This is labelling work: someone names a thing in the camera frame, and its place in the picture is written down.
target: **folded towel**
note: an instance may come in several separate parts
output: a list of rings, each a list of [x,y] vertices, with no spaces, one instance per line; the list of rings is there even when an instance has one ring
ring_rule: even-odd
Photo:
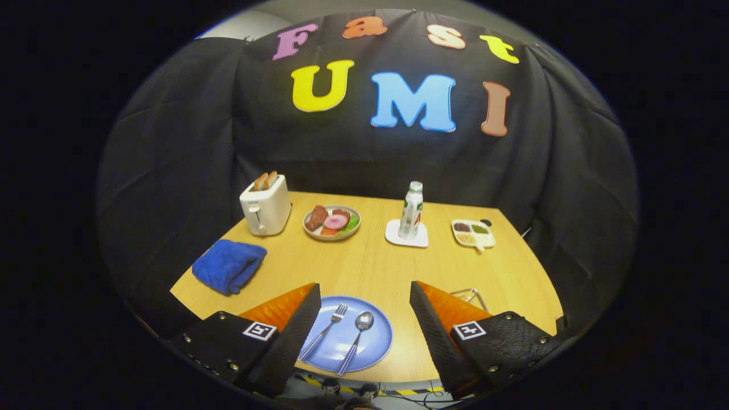
[[[256,245],[220,239],[192,264],[192,274],[223,295],[237,295],[266,253],[266,249]]]

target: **beans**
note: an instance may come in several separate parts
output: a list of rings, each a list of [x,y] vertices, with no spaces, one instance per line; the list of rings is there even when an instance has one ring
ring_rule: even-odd
[[[458,235],[456,235],[456,238],[458,238],[459,241],[461,241],[465,244],[475,244],[476,243],[476,239],[473,237],[473,235],[459,233]]]
[[[458,232],[470,232],[471,228],[468,227],[465,223],[456,223],[453,225],[453,229],[455,229]]]

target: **letter m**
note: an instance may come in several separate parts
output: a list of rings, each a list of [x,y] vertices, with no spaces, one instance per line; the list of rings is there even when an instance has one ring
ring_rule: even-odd
[[[431,74],[425,77],[418,90],[413,93],[398,73],[384,72],[372,76],[378,86],[377,115],[370,123],[375,127],[394,127],[397,118],[393,115],[395,105],[402,121],[412,126],[425,108],[420,126],[426,130],[453,132],[456,124],[451,119],[451,88],[456,81],[450,77]]]

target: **foam letter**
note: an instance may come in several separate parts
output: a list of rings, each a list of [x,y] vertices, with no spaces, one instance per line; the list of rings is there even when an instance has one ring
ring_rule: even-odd
[[[316,24],[312,23],[280,33],[278,37],[281,41],[278,42],[278,51],[273,56],[273,60],[280,60],[284,57],[289,57],[290,55],[298,53],[299,50],[294,48],[294,44],[304,44],[306,42],[308,32],[316,31],[317,28]]]
[[[481,131],[488,135],[504,136],[508,131],[505,124],[506,99],[511,95],[511,91],[495,82],[484,82],[483,87],[488,94],[488,108],[486,121],[481,124]]]
[[[378,86],[377,115],[370,120],[370,124],[375,127],[397,125],[397,118],[392,114],[394,104],[408,127],[414,124],[420,111],[425,108],[421,127],[441,132],[453,132],[456,129],[451,119],[451,88],[456,84],[454,79],[431,74],[425,77],[415,93],[398,73],[377,73],[372,76],[372,81]]]
[[[355,18],[347,23],[347,29],[342,33],[345,39],[356,39],[362,36],[379,36],[387,31],[382,25],[382,19],[376,16]]]
[[[336,107],[347,92],[347,72],[354,65],[352,60],[332,61],[327,69],[332,72],[332,87],[323,97],[313,94],[314,74],[319,66],[306,66],[291,73],[294,79],[294,106],[304,112],[327,111]]]
[[[504,43],[499,37],[494,36],[479,36],[480,39],[488,44],[489,50],[498,58],[503,61],[510,63],[519,64],[519,59],[513,55],[510,55],[507,50],[514,51],[514,47]]]
[[[430,39],[433,44],[455,48],[457,50],[461,50],[466,47],[466,42],[461,39],[461,33],[454,28],[431,24],[427,27],[427,30],[430,33],[428,34],[428,39]]]

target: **white toaster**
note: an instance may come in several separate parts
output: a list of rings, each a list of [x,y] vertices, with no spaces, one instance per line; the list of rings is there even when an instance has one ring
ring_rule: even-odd
[[[248,220],[248,227],[255,236],[280,233],[291,213],[289,189],[286,177],[279,174],[273,186],[267,190],[251,191],[255,181],[241,194],[241,207]]]

